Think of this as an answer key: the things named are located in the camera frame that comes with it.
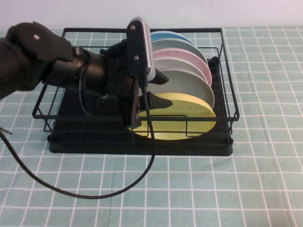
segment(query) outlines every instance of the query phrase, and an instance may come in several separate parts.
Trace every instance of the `yellow plate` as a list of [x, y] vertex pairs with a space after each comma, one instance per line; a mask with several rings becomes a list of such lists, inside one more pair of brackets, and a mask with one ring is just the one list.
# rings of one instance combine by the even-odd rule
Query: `yellow plate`
[[[181, 94], [181, 93], [160, 93], [156, 96], [169, 99], [173, 102], [173, 105], [163, 109], [150, 110], [151, 115], [186, 115], [188, 117], [215, 117], [215, 113], [208, 103], [195, 96]], [[139, 113], [139, 116], [146, 117], [146, 112]], [[155, 138], [158, 140], [183, 140], [193, 136], [199, 136], [204, 132], [211, 130], [216, 122], [187, 122], [187, 131], [201, 132], [201, 133], [185, 133], [178, 132], [165, 132], [165, 131], [186, 131], [186, 121], [183, 122], [158, 122], [152, 121]], [[151, 137], [151, 134], [147, 133], [147, 122], [142, 121], [142, 126], [134, 129], [134, 132], [141, 136]]]

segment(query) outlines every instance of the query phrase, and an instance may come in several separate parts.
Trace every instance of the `checkered tablecloth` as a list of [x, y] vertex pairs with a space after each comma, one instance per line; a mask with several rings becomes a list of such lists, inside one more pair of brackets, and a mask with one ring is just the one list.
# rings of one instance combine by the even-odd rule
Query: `checkered tablecloth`
[[[35, 183], [0, 142], [0, 226], [303, 227], [303, 26], [228, 27], [223, 34], [241, 113], [231, 157], [156, 157], [135, 188], [86, 201]], [[186, 36], [197, 45], [221, 42]], [[112, 45], [124, 35], [66, 37]], [[35, 174], [71, 192], [105, 194], [142, 173], [146, 156], [51, 153], [44, 123], [31, 116], [41, 87], [0, 101], [0, 126], [13, 132], [9, 140]], [[48, 87], [42, 109], [54, 91]]]

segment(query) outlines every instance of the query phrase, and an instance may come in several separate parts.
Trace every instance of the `rack base tray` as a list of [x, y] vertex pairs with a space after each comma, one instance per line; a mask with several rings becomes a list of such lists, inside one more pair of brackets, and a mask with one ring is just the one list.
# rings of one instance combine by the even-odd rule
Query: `rack base tray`
[[[208, 60], [213, 77], [212, 89], [215, 96], [214, 112], [217, 117], [226, 116], [223, 102], [223, 88], [220, 81], [219, 62], [216, 57]], [[96, 100], [89, 100], [95, 106]], [[101, 100], [97, 106], [98, 118], [111, 120], [85, 120], [79, 94], [65, 91], [58, 112], [60, 116], [79, 116], [82, 121], [56, 120], [48, 136], [50, 151], [53, 153], [81, 154], [131, 154], [150, 155], [152, 141], [138, 136], [122, 125], [119, 110], [113, 101]], [[226, 121], [218, 121], [215, 127], [201, 136], [186, 140], [157, 140], [156, 155], [170, 156], [229, 156], [232, 154], [233, 139]]]

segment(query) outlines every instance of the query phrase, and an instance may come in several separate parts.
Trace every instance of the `pink plate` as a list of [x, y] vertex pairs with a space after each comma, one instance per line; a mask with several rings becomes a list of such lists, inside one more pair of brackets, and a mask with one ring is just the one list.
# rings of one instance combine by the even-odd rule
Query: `pink plate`
[[164, 48], [164, 49], [155, 51], [153, 53], [154, 59], [162, 58], [162, 57], [181, 58], [183, 60], [186, 60], [186, 61], [192, 63], [199, 70], [201, 70], [201, 72], [204, 74], [208, 85], [209, 86], [212, 85], [212, 74], [211, 74], [207, 64], [194, 53], [189, 52], [187, 50], [179, 49], [179, 48]]

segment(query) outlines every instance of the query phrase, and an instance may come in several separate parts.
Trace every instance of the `gray plate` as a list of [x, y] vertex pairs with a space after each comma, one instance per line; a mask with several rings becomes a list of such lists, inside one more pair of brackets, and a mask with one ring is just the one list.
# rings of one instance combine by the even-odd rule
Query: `gray plate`
[[198, 69], [195, 65], [181, 58], [175, 57], [162, 57], [153, 60], [154, 66], [161, 71], [161, 69], [184, 69], [191, 71], [198, 76], [200, 76], [205, 82], [207, 82], [206, 77], [203, 72]]
[[165, 38], [165, 39], [160, 39], [160, 40], [152, 42], [153, 51], [157, 51], [157, 50], [160, 50], [163, 48], [180, 48], [180, 49], [190, 51], [190, 52], [194, 53], [195, 55], [197, 55], [199, 58], [201, 58], [208, 65], [208, 62], [207, 62], [206, 58], [204, 57], [204, 55], [202, 54], [202, 52], [199, 51], [199, 49], [196, 46], [194, 46], [184, 40], [175, 39], [175, 38]]
[[185, 69], [164, 69], [161, 72], [169, 78], [169, 82], [157, 85], [148, 84], [147, 90], [158, 93], [182, 93], [198, 97], [214, 107], [214, 93], [207, 82], [196, 73]]

